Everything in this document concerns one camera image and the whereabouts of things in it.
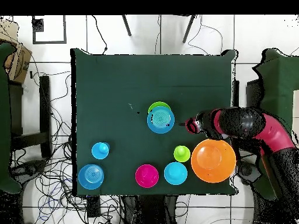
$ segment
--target magenta cup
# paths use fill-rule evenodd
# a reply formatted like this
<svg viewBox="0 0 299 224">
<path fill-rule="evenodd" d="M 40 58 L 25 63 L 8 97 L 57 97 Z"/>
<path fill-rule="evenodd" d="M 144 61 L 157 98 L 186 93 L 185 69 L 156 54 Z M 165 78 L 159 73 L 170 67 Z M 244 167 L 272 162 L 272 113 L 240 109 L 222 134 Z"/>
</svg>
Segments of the magenta cup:
<svg viewBox="0 0 299 224">
<path fill-rule="evenodd" d="M 159 173 L 154 166 L 144 164 L 136 170 L 135 179 L 139 186 L 150 188 L 158 182 Z"/>
</svg>

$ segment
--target lime green cup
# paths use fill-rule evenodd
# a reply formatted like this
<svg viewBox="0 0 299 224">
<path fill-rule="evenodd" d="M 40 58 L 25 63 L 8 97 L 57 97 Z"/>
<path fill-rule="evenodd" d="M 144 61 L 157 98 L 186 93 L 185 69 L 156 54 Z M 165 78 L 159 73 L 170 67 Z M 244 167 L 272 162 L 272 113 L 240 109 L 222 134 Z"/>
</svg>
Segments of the lime green cup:
<svg viewBox="0 0 299 224">
<path fill-rule="evenodd" d="M 171 110 L 171 107 L 169 105 L 167 105 L 165 102 L 157 101 L 157 102 L 151 104 L 151 106 L 149 107 L 147 113 L 150 113 L 150 111 L 152 109 L 154 109 L 155 107 L 167 107 L 168 109 Z"/>
<path fill-rule="evenodd" d="M 173 155 L 178 162 L 187 162 L 190 158 L 190 150 L 186 146 L 179 145 Z"/>
</svg>

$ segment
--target table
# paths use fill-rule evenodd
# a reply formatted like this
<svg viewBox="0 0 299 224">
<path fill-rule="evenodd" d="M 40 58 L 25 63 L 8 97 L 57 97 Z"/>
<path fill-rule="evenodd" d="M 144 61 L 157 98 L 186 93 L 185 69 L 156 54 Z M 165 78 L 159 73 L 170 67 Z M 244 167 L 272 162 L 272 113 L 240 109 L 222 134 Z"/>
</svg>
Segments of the table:
<svg viewBox="0 0 299 224">
<path fill-rule="evenodd" d="M 87 164 L 100 165 L 105 174 L 95 190 L 77 183 L 77 195 L 235 194 L 229 179 L 217 184 L 201 181 L 190 160 L 184 163 L 188 177 L 183 184 L 170 185 L 164 179 L 177 145 L 192 151 L 206 139 L 203 134 L 189 134 L 179 123 L 201 110 L 231 105 L 234 58 L 232 50 L 203 56 L 89 55 L 72 49 L 72 136 L 77 143 L 73 178 Z M 147 126 L 147 110 L 156 101 L 168 103 L 175 115 L 175 125 L 166 134 L 155 134 Z M 102 141 L 110 144 L 110 153 L 97 160 L 91 149 Z M 142 164 L 159 171 L 152 188 L 135 182 L 135 171 Z"/>
</svg>

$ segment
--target blue cup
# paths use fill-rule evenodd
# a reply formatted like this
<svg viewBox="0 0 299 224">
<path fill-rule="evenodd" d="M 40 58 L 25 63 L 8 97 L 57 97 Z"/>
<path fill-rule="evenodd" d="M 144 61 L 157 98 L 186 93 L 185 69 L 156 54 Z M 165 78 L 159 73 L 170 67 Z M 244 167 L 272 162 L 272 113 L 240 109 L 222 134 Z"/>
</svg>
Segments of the blue cup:
<svg viewBox="0 0 299 224">
<path fill-rule="evenodd" d="M 98 165 L 88 164 L 79 171 L 78 180 L 87 190 L 97 189 L 103 183 L 104 171 Z"/>
<path fill-rule="evenodd" d="M 180 185 L 187 179 L 187 168 L 181 162 L 172 162 L 164 169 L 165 180 L 172 185 Z"/>
<path fill-rule="evenodd" d="M 167 107 L 154 107 L 147 115 L 147 124 L 151 131 L 164 134 L 172 129 L 175 124 L 175 116 Z"/>
<path fill-rule="evenodd" d="M 98 142 L 94 144 L 94 146 L 91 149 L 91 153 L 94 158 L 97 158 L 99 160 L 102 160 L 107 157 L 109 154 L 110 146 L 106 142 Z"/>
</svg>

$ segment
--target chair leg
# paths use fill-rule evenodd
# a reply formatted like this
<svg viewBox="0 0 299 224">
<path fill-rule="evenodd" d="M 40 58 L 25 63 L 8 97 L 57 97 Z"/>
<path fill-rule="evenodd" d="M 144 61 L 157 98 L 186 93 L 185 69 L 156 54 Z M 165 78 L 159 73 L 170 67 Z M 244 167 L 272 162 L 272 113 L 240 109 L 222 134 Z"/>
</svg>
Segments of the chair leg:
<svg viewBox="0 0 299 224">
<path fill-rule="evenodd" d="M 128 26 L 128 21 L 127 21 L 126 15 L 121 15 L 121 16 L 123 17 L 124 25 L 126 26 L 128 35 L 129 35 L 129 36 L 132 36 L 131 31 L 130 31 L 130 28 L 129 28 L 129 26 Z"/>
<path fill-rule="evenodd" d="M 186 40 L 187 40 L 187 37 L 188 37 L 189 31 L 191 29 L 191 26 L 192 26 L 192 23 L 193 23 L 194 19 L 195 19 L 195 15 L 191 15 L 191 19 L 189 21 L 189 24 L 188 24 L 188 27 L 187 27 L 187 30 L 186 30 L 186 33 L 185 33 L 185 36 L 184 36 L 184 39 L 183 39 L 183 43 L 185 43 Z"/>
</svg>

